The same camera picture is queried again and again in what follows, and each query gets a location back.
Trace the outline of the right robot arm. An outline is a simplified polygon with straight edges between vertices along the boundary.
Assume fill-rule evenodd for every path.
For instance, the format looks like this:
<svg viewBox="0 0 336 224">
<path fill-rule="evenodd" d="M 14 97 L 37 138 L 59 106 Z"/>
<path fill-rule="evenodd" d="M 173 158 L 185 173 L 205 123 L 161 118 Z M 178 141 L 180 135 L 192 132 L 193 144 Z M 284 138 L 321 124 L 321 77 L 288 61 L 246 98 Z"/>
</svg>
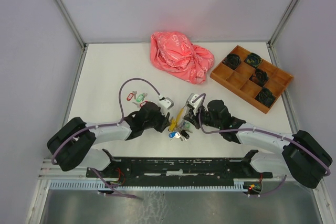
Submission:
<svg viewBox="0 0 336 224">
<path fill-rule="evenodd" d="M 205 126 L 212 127 L 213 134 L 220 134 L 229 142 L 258 148 L 241 164 L 241 172 L 246 177 L 258 173 L 290 176 L 301 185 L 315 189 L 322 178 L 331 174 L 331 156 L 306 131 L 291 134 L 256 127 L 232 116 L 222 100 L 212 100 L 203 106 L 203 100 L 194 97 L 186 102 L 186 107 L 184 119 L 203 133 L 208 133 Z"/>
</svg>

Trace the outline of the metal keyring with keys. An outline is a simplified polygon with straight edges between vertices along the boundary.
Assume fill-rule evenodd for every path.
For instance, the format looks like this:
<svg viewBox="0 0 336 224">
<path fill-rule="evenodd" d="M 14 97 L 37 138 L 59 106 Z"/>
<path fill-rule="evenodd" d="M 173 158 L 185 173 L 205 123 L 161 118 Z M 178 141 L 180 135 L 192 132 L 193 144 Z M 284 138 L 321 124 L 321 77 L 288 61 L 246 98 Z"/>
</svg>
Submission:
<svg viewBox="0 0 336 224">
<path fill-rule="evenodd" d="M 183 106 L 176 118 L 171 119 L 170 126 L 168 128 L 170 140 L 179 139 L 182 142 L 186 142 L 190 138 L 190 134 L 192 133 L 191 124 L 184 119 L 186 112 L 187 107 Z"/>
</svg>

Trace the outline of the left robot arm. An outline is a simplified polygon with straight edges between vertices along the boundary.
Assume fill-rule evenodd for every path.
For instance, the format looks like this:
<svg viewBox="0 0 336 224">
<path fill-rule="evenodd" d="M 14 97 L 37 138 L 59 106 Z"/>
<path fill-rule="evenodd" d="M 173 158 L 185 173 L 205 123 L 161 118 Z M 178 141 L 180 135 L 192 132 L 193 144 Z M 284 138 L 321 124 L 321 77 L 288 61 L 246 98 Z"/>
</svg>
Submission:
<svg viewBox="0 0 336 224">
<path fill-rule="evenodd" d="M 47 142 L 47 148 L 53 156 L 52 163 L 64 172 L 79 166 L 94 168 L 103 176 L 110 177 L 116 171 L 111 154 L 94 146 L 132 140 L 148 129 L 162 133 L 170 124 L 170 108 L 173 105 L 168 99 L 160 100 L 158 104 L 147 102 L 138 111 L 126 116 L 121 123 L 94 125 L 75 117 Z"/>
</svg>

